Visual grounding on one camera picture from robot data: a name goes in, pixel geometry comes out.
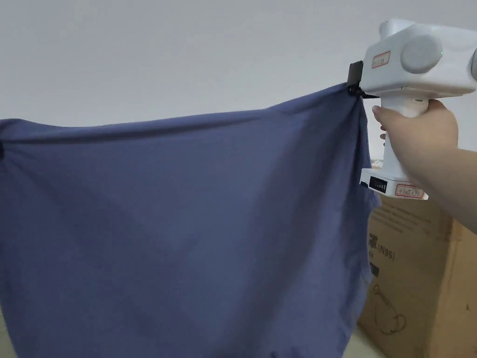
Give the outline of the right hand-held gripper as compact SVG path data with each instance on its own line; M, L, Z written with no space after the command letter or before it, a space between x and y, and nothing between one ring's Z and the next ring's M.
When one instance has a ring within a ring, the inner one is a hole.
M379 98L381 107L415 118L428 110L430 100L476 91L476 31L391 19L379 33L363 60L349 66L349 95ZM382 167L363 169L360 184L391 198L428 199L407 178L389 139Z

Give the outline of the person's right hand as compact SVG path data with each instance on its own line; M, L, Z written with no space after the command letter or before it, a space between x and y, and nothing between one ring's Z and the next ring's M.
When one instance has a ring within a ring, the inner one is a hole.
M454 114L438 100L415 118L392 109L373 106L372 113L389 139L404 172L411 177L435 157L458 148L458 125Z

